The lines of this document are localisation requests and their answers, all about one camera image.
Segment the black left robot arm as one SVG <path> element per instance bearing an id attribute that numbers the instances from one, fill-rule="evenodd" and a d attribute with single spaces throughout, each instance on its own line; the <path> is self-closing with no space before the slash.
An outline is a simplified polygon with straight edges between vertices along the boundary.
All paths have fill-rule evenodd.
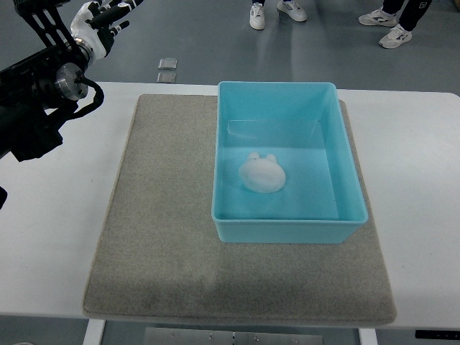
<path id="1" fill-rule="evenodd" d="M 62 125 L 91 113 L 104 92 L 85 71 L 106 55 L 90 22 L 99 2 L 84 4 L 75 16 L 80 36 L 59 15 L 63 1 L 15 1 L 17 14 L 45 48 L 1 71 L 1 155 L 17 161 L 41 158 L 63 143 Z"/>

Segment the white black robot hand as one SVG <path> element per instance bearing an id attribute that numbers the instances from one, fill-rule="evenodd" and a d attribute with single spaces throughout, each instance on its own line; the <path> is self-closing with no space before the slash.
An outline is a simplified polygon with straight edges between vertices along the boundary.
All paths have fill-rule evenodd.
<path id="1" fill-rule="evenodd" d="M 121 20 L 142 3 L 143 0 L 89 1 L 79 9 L 70 33 L 89 64 L 110 53 L 115 36 L 129 26 L 128 20 Z"/>

